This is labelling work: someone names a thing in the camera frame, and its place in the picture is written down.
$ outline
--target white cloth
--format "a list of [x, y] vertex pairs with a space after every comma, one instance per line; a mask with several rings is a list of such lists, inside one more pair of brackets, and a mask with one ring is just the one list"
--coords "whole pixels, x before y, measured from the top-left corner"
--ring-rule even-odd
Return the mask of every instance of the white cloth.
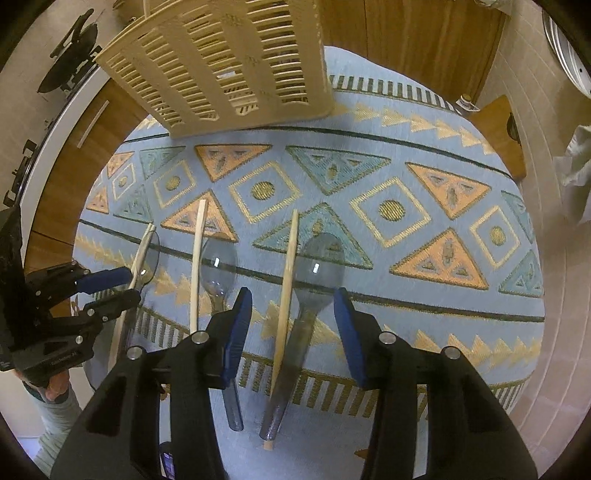
[[576, 223], [591, 220], [591, 125], [579, 125], [563, 157], [554, 157], [566, 216]]

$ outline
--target blue gripper pad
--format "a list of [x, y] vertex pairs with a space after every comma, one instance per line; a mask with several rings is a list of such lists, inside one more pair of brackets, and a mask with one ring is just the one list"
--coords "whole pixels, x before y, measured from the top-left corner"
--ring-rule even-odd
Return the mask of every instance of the blue gripper pad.
[[333, 305], [351, 376], [359, 388], [375, 388], [367, 366], [368, 357], [382, 331], [378, 322], [373, 315], [355, 310], [345, 288], [335, 292]]
[[238, 366], [246, 341], [246, 334], [251, 324], [252, 315], [252, 293], [248, 288], [242, 287], [232, 307], [234, 322], [223, 356], [222, 379], [228, 383], [238, 373]]
[[85, 275], [76, 281], [76, 287], [79, 293], [92, 294], [98, 291], [107, 290], [129, 283], [133, 275], [127, 267], [114, 268], [112, 270], [102, 270], [97, 273]]

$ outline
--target black phone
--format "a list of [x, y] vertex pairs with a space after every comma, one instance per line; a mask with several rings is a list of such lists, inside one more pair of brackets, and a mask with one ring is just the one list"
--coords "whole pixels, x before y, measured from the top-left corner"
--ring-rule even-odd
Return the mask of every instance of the black phone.
[[166, 478], [174, 480], [174, 465], [173, 465], [173, 445], [170, 442], [162, 442], [160, 444], [160, 459], [164, 467]]

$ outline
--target teal triangle pattern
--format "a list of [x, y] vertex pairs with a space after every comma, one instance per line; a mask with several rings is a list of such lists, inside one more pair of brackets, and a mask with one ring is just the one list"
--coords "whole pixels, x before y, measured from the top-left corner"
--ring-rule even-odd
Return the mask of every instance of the teal triangle pattern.
[[517, 221], [525, 232], [525, 236], [530, 241], [530, 243], [533, 243], [535, 238], [534, 226], [531, 223], [530, 214], [527, 213], [527, 210], [525, 209], [523, 200], [521, 200], [517, 195], [505, 192], [504, 190], [501, 190], [501, 195], [503, 195], [503, 198], [507, 202], [507, 205], [509, 205], [513, 215], [515, 215], [517, 218]]
[[511, 275], [499, 286], [501, 293], [539, 298], [544, 294], [540, 264], [533, 250], [527, 252]]
[[[290, 237], [291, 220], [268, 231], [252, 244], [263, 250], [286, 253]], [[345, 253], [344, 264], [348, 267], [371, 270], [374, 264], [358, 244], [339, 216], [327, 203], [319, 203], [300, 214], [298, 224], [298, 252], [306, 242], [321, 232], [331, 233], [341, 241]], [[320, 260], [332, 261], [330, 258]]]
[[152, 211], [148, 203], [146, 189], [142, 185], [134, 191], [113, 213], [116, 217], [133, 220], [134, 222], [152, 223]]
[[331, 195], [391, 162], [386, 157], [346, 150], [298, 145], [288, 145], [285, 149], [325, 195]]
[[163, 147], [163, 148], [149, 148], [139, 152], [139, 162], [142, 164], [144, 171], [144, 180], [148, 180], [154, 172], [156, 172], [162, 165], [166, 165], [185, 147]]

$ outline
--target metal screw head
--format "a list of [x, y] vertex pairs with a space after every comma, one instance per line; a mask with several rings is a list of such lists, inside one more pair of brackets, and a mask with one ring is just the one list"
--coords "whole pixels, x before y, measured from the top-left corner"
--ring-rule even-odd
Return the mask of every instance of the metal screw head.
[[451, 360], [457, 360], [461, 356], [460, 351], [454, 346], [447, 347], [445, 349], [444, 353], [445, 353], [445, 356]]
[[127, 358], [129, 358], [130, 360], [137, 360], [139, 357], [142, 356], [143, 353], [144, 352], [141, 349], [141, 347], [133, 346], [127, 350]]
[[191, 335], [191, 340], [193, 343], [201, 345], [202, 343], [205, 343], [209, 340], [209, 334], [203, 330], [200, 330]]
[[392, 345], [396, 341], [396, 335], [392, 332], [382, 332], [379, 334], [379, 341], [386, 344]]

